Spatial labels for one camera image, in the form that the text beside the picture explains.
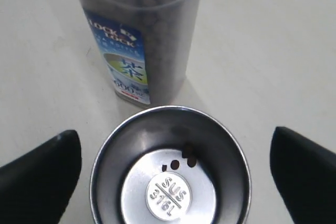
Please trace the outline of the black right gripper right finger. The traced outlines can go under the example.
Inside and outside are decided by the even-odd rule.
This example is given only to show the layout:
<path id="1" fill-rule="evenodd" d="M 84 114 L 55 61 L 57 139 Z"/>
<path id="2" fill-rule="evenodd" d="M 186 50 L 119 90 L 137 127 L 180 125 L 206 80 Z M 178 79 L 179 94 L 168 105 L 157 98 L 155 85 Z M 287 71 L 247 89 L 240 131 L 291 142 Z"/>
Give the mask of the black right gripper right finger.
<path id="1" fill-rule="evenodd" d="M 270 171 L 294 223 L 335 223 L 335 153 L 294 130 L 272 136 Z"/>

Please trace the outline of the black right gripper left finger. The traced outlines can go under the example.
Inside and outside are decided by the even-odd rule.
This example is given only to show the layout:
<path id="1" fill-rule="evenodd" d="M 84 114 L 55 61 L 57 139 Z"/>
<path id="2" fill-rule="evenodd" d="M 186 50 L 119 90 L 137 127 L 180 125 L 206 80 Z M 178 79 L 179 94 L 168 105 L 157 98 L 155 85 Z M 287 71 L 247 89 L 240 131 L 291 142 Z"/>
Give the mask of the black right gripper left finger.
<path id="1" fill-rule="evenodd" d="M 82 168 L 75 130 L 1 167 L 1 223 L 59 223 Z"/>

